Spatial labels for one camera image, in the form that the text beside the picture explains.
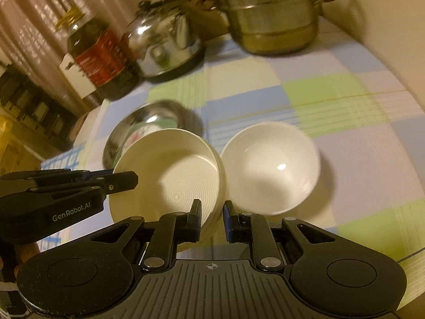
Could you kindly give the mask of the left human hand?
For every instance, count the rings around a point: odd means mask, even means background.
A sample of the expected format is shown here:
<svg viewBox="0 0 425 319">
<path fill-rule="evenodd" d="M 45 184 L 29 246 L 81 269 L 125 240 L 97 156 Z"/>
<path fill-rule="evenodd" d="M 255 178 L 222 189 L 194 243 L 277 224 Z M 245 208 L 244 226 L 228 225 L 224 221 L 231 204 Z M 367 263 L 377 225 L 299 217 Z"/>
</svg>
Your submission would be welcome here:
<svg viewBox="0 0 425 319">
<path fill-rule="evenodd" d="M 1 269 L 4 268 L 4 258 L 14 257 L 16 261 L 16 266 L 14 267 L 14 276 L 17 277 L 20 269 L 23 264 L 28 261 L 33 256 L 40 253 L 40 248 L 37 243 L 25 244 L 25 245 L 16 245 L 14 246 L 14 252 L 11 252 L 9 249 L 6 251 L 1 251 Z"/>
</svg>

